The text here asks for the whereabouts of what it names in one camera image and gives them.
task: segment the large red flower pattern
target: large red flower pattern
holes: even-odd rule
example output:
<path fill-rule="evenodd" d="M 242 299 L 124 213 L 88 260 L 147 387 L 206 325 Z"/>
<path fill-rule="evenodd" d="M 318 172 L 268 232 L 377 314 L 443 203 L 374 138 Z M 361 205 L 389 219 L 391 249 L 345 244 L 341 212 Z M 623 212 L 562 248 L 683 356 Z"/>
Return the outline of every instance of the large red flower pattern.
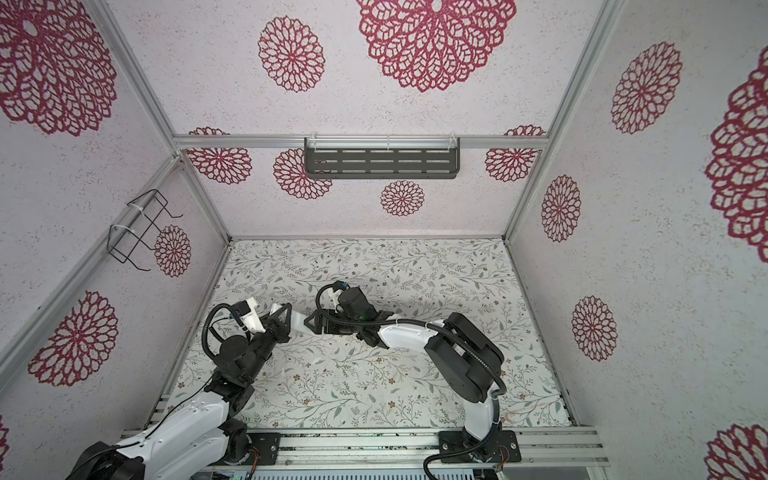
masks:
<path fill-rule="evenodd" d="M 665 41 L 638 55 L 616 85 L 611 109 L 616 128 L 633 134 L 652 125 L 674 98 L 682 69 L 680 52 Z"/>
<path fill-rule="evenodd" d="M 168 225 L 154 241 L 154 257 L 160 270 L 168 276 L 180 276 L 187 271 L 192 258 L 190 239 L 181 228 Z"/>
<path fill-rule="evenodd" d="M 99 292 L 85 292 L 27 370 L 40 383 L 73 386 L 101 368 L 117 336 L 118 318 L 109 300 Z"/>
<path fill-rule="evenodd" d="M 731 92 L 710 139 L 710 204 L 728 219 L 728 234 L 757 247 L 768 263 L 768 47 L 749 79 Z"/>
<path fill-rule="evenodd" d="M 368 55 L 402 87 L 445 90 L 488 63 L 514 0 L 357 0 Z"/>
<path fill-rule="evenodd" d="M 0 472 L 2 472 L 2 461 L 5 460 L 5 454 L 8 453 L 8 429 L 2 424 L 2 415 L 0 415 Z"/>
<path fill-rule="evenodd" d="M 387 213 L 407 217 L 424 204 L 424 190 L 411 181 L 398 180 L 384 187 L 381 201 Z"/>
<path fill-rule="evenodd" d="M 280 188 L 296 198 L 309 200 L 322 197 L 333 185 L 331 180 L 313 180 L 307 177 L 302 148 L 281 152 L 275 159 L 273 170 Z"/>
<path fill-rule="evenodd" d="M 553 242 L 561 242 L 574 232 L 581 215 L 581 193 L 573 178 L 561 175 L 552 181 L 541 202 L 541 224 Z"/>
<path fill-rule="evenodd" d="M 768 432 L 760 425 L 717 432 L 708 442 L 708 480 L 765 480 L 768 478 Z"/>
<path fill-rule="evenodd" d="M 608 305 L 599 298 L 586 296 L 574 308 L 571 331 L 578 348 L 589 358 L 606 360 L 616 348 L 616 322 Z"/>
<path fill-rule="evenodd" d="M 202 127 L 190 135 L 228 135 L 218 128 Z M 238 184 L 250 175 L 250 156 L 245 148 L 188 148 L 197 171 L 220 184 Z"/>
<path fill-rule="evenodd" d="M 117 72 L 77 0 L 0 2 L 0 103 L 14 121 L 78 136 L 111 116 Z"/>
<path fill-rule="evenodd" d="M 259 58 L 266 73 L 288 91 L 307 91 L 325 71 L 323 47 L 310 27 L 295 18 L 275 18 L 259 39 Z"/>
<path fill-rule="evenodd" d="M 547 132 L 541 127 L 520 125 L 504 135 L 540 137 Z M 496 180 L 504 182 L 520 180 L 528 176 L 538 152 L 533 148 L 492 148 L 485 154 L 485 169 Z"/>

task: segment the white cable tie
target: white cable tie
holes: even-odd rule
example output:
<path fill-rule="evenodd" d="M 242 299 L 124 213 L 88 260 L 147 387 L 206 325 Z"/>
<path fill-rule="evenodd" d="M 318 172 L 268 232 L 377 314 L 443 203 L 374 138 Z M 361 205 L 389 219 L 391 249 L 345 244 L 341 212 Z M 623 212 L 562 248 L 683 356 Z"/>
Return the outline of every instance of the white cable tie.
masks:
<path fill-rule="evenodd" d="M 120 227 L 120 228 L 124 228 L 125 230 L 128 230 L 129 232 L 133 233 L 134 235 L 136 234 L 136 230 L 134 230 L 134 229 L 132 229 L 132 228 L 128 228 L 128 227 L 126 227 L 125 225 L 112 225 L 112 226 L 113 226 L 114 228 L 118 228 L 118 227 Z"/>

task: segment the robotic arm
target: robotic arm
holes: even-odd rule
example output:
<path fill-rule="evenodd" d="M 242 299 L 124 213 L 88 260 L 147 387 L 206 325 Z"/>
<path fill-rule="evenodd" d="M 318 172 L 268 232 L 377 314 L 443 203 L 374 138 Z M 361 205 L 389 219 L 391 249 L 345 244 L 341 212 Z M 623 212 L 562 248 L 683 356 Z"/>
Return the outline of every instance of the robotic arm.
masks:
<path fill-rule="evenodd" d="M 329 291 L 332 310 L 320 304 Z M 234 416 L 253 395 L 253 382 L 277 343 L 285 343 L 292 329 L 316 335 L 352 335 L 370 346 L 426 351 L 448 384 L 463 398 L 465 424 L 461 449 L 432 455 L 438 459 L 470 455 L 484 462 L 501 439 L 498 396 L 505 393 L 499 376 L 504 356 L 472 322 L 460 313 L 436 322 L 403 319 L 378 311 L 359 287 L 345 282 L 326 285 L 315 298 L 310 316 L 292 311 L 290 303 L 272 305 L 264 320 L 257 303 L 248 299 L 222 303 L 208 314 L 202 332 L 204 352 L 216 369 L 183 408 L 179 405 L 153 429 L 109 446 L 97 442 L 86 449 L 66 480 L 185 480 L 201 468 L 223 459 L 243 461 L 248 453 L 247 426 Z M 244 336 L 222 338 L 213 328 L 220 310 L 230 315 Z M 219 353 L 208 345 L 208 335 L 220 342 Z"/>

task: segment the floral print surface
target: floral print surface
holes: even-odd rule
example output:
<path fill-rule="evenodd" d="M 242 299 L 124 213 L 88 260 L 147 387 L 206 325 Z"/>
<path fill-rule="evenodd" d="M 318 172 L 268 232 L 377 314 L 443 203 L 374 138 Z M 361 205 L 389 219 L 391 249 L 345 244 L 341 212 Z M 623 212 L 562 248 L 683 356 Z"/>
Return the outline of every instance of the floral print surface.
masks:
<path fill-rule="evenodd" d="M 338 279 L 360 286 L 377 308 L 408 318 L 463 313 L 504 353 L 504 422 L 570 425 L 500 240 L 244 240 L 234 244 L 210 306 L 254 296 L 260 310 L 291 302 L 311 313 L 317 289 Z M 237 334 L 231 320 L 216 328 Z M 213 367 L 198 331 L 169 406 L 199 389 Z M 291 333 L 253 386 L 240 413 L 251 427 L 463 425 L 462 399 L 425 353 L 371 348 L 353 336 Z"/>

